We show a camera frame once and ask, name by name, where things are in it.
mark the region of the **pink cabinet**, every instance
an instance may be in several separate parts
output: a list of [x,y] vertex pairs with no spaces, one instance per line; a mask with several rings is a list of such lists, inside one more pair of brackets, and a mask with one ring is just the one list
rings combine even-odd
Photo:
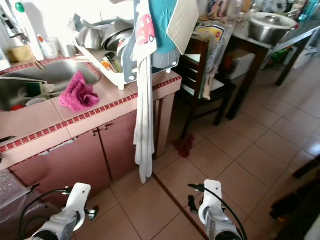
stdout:
[[[90,184],[90,198],[107,188],[110,175],[98,133],[79,136],[74,142],[50,151],[47,155],[35,156],[11,170],[27,186],[40,183],[36,189],[46,193],[75,183]],[[54,193],[45,198],[62,207],[67,197]]]
[[106,128],[99,128],[113,181],[119,180],[137,167],[136,146],[133,145],[136,118],[137,111],[133,111],[106,124]]

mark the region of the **wooden table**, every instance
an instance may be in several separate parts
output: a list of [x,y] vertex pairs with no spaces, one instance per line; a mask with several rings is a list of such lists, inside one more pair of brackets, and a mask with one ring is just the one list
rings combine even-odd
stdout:
[[284,68],[281,76],[276,81],[277,86],[281,86],[288,76],[290,70],[295,64],[301,52],[312,42],[320,29],[319,20],[307,20],[299,23],[299,28],[290,32],[277,45],[261,43],[249,38],[249,28],[243,23],[235,26],[232,37],[228,44],[228,48],[237,48],[255,54],[255,58],[250,66],[249,71],[243,80],[239,91],[227,113],[227,118],[234,119],[239,112],[239,109],[248,93],[248,90],[253,83],[257,73],[262,69],[264,63],[267,63],[272,54],[285,49],[291,45],[299,43],[298,49],[293,55],[289,64]]

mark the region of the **stainless steel sink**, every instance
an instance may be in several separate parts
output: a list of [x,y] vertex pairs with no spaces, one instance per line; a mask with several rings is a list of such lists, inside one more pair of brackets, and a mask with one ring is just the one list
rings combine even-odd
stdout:
[[[57,61],[44,65],[45,70],[39,70],[37,67],[30,67],[15,72],[1,75],[0,77],[16,77],[47,81],[48,84],[54,84],[54,93],[63,92],[71,78],[78,71],[84,75],[87,84],[94,85],[99,79],[83,62],[73,60]],[[0,110],[10,111],[11,107],[17,104],[25,105],[28,101],[18,96],[19,89],[25,86],[26,81],[15,79],[0,79]]]

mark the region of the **wooden chair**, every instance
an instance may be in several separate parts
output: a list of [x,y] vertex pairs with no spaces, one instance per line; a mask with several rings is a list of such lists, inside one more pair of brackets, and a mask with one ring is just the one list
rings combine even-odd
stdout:
[[[188,114],[186,123],[184,125],[183,131],[180,137],[181,139],[183,139],[187,135],[188,128],[193,120],[204,117],[211,113],[218,112],[214,120],[214,125],[218,126],[223,119],[223,116],[229,104],[230,98],[232,97],[232,94],[236,89],[236,86],[232,84],[230,81],[229,82],[220,81],[221,83],[224,84],[224,86],[210,93],[211,100],[206,100],[203,98],[199,99],[199,95],[202,90],[203,81],[205,81],[204,74],[206,71],[206,61],[207,61],[209,43],[210,43],[209,40],[200,40],[192,37],[190,39],[190,42],[187,46],[185,53],[191,54],[191,55],[200,55],[200,61],[197,62],[183,55],[180,57],[179,65],[174,69],[175,72],[177,72],[180,76],[182,76],[182,84],[194,90],[194,95],[192,95],[187,90],[181,88],[177,94],[184,101],[186,101],[188,105],[190,105],[190,112]],[[213,102],[221,99],[223,100],[220,107],[209,110],[205,113],[196,115],[196,109],[198,107],[201,107],[207,104],[212,104]]]

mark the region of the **sponge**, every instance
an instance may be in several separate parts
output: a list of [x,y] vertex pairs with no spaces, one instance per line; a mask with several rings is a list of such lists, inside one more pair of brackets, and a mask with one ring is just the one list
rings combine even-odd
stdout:
[[24,84],[26,89],[26,97],[33,98],[42,94],[41,86],[42,82],[26,82]]

